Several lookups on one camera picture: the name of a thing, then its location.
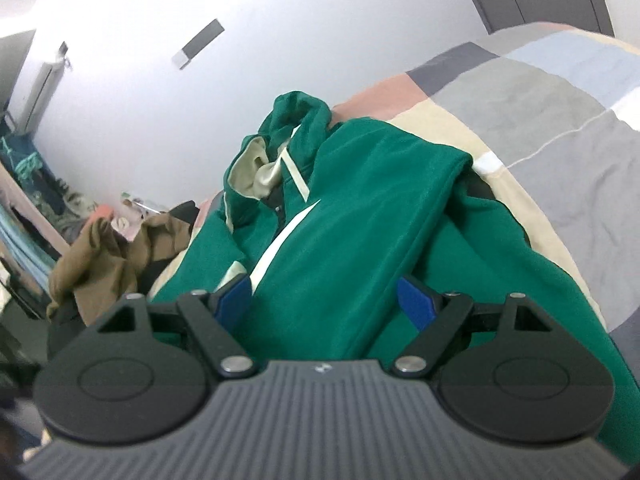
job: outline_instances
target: metal pin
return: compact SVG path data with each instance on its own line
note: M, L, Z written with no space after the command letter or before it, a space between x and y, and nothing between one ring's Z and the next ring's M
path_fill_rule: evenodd
M417 355L403 355L396 359L396 368L401 372L421 372L427 367L427 361Z
M254 362L244 355L231 355L222 359L220 365L229 374L241 374L251 368Z

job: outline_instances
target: clothing pile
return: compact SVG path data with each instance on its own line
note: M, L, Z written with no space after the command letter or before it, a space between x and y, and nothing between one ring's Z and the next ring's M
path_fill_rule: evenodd
M187 248L198 212L190 201L151 216L132 242L106 218L85 226L49 277L49 355L59 352L123 294L147 294L174 257Z

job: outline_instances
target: blue gripper pad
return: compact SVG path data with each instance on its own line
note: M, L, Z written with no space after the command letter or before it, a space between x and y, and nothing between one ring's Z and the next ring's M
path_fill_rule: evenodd
M227 332L232 332L251 306L251 277L248 274L218 300L214 318Z
M400 308L419 331L424 330L436 319L433 299L407 278L398 280L396 294Z

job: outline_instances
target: brown garment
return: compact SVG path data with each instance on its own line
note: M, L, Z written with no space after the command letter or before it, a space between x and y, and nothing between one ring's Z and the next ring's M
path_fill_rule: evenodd
M18 433L10 422L0 415L0 456L9 463L18 458Z
M76 298L85 325L121 295L138 290L138 277L149 263L173 258L189 244L189 225L168 213L152 216L129 244L98 218L87 226L49 276L49 317L69 295Z

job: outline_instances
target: black circular cap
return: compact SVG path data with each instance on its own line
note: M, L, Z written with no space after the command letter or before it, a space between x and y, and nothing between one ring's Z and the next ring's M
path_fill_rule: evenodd
M521 333L446 363L438 392L474 431L512 444L595 436L613 398L608 370L577 341Z
M135 359L109 359L89 366L79 378L80 388L97 400L128 400L146 392L154 373Z
M569 375L559 364L547 359L511 359L494 370L498 387L519 399L550 399L569 384Z
M152 336L80 336L36 378L33 398L54 434L88 444L157 438L203 405L207 381L187 352Z

